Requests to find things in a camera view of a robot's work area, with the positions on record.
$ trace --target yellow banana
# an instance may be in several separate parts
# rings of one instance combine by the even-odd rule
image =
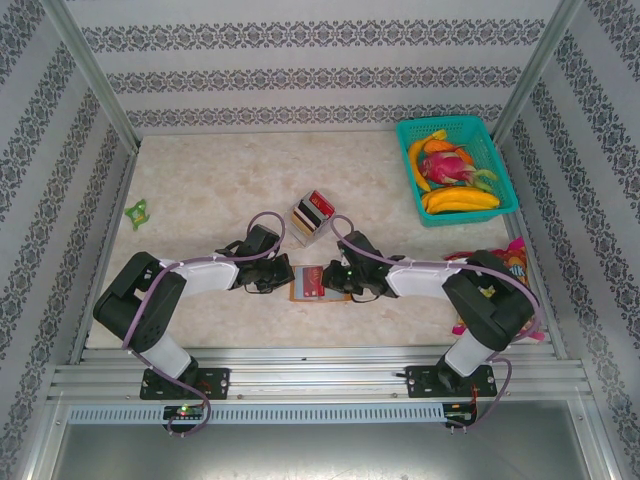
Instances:
[[[442,202],[435,207],[428,206],[427,213],[429,215],[435,215],[440,212],[477,212],[480,210],[491,210],[494,207],[487,205],[478,205],[477,203],[464,203],[464,202]]]
[[[447,202],[473,203],[489,208],[500,205],[498,197],[473,187],[439,188],[434,190],[427,200],[427,206],[432,208]]]
[[[445,130],[438,130],[433,132],[427,138],[423,138],[422,140],[413,142],[409,147],[408,155],[409,163],[411,164],[411,172],[413,173],[413,179],[415,180],[416,184],[425,192],[430,192],[431,186],[429,186],[429,183],[424,179],[424,177],[420,173],[420,169],[418,168],[418,158],[420,158],[420,152],[422,152],[424,145],[429,140],[444,140],[445,138],[447,138],[447,132]]]
[[[429,195],[431,195],[434,191],[427,192],[422,196],[422,208],[424,208],[425,210],[427,209],[427,205],[429,203]]]

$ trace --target table surface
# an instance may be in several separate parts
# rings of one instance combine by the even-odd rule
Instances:
[[[424,228],[394,132],[267,133],[145,137],[126,205],[147,201],[151,217],[137,232],[123,216],[103,288],[131,256],[208,255],[244,239],[263,210],[284,212],[318,189],[385,255],[440,259],[461,250],[503,248],[503,220]],[[278,231],[277,220],[266,226]],[[338,258],[331,232],[308,248],[287,235],[294,265]],[[242,289],[181,299],[169,331],[184,347],[339,347],[452,344],[455,310],[446,300],[380,298],[368,304],[293,303],[289,287],[269,295]],[[87,347],[120,341],[93,322]]]

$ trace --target plastic basket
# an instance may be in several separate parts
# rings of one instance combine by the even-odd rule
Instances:
[[[483,178],[483,180],[491,185],[493,194],[500,199],[500,207],[480,212],[440,213],[438,215],[429,215],[424,211],[421,201],[424,192],[416,185],[407,151],[413,142],[440,129],[447,131],[447,141],[464,146],[464,149],[473,157],[476,168],[486,168],[496,174],[498,180],[495,182],[487,178]],[[511,185],[502,160],[489,137],[489,132],[480,118],[461,115],[404,120],[396,127],[396,133],[402,149],[407,175],[409,175],[413,199],[420,214],[420,223],[425,227],[486,222],[498,215],[514,212],[518,208],[518,198],[513,190],[513,185]],[[429,183],[433,188],[441,187],[441,185]]]

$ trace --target patterned wallpaper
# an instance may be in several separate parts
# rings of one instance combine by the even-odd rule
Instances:
[[[141,134],[498,119],[558,0],[70,1]]]
[[[37,1],[0,3],[0,479],[66,363],[128,154]]]
[[[502,146],[622,478],[640,478],[639,28],[632,1],[585,2]]]

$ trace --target snack bag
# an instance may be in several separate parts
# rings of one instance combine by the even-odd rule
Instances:
[[[522,237],[511,242],[506,250],[492,250],[491,253],[501,258],[505,267],[507,267],[509,271],[524,285],[527,287],[529,286],[529,281],[527,279],[527,253],[525,251],[525,244]],[[458,252],[445,257],[445,260],[467,258],[472,254],[473,252]],[[531,325],[531,322],[532,320],[529,320],[522,328],[522,331],[526,330]],[[451,332],[454,335],[462,335],[466,329],[467,327],[464,324],[464,321],[461,318],[458,318],[458,323],[453,327]],[[545,337],[543,332],[534,332],[529,338],[535,342],[541,342]]]
[[[124,214],[131,219],[131,223],[133,223],[133,231],[138,231],[138,227],[143,223],[146,223],[149,220],[151,215],[146,213],[147,210],[147,201],[143,198],[138,203],[136,203],[133,207],[128,208],[124,211]]]

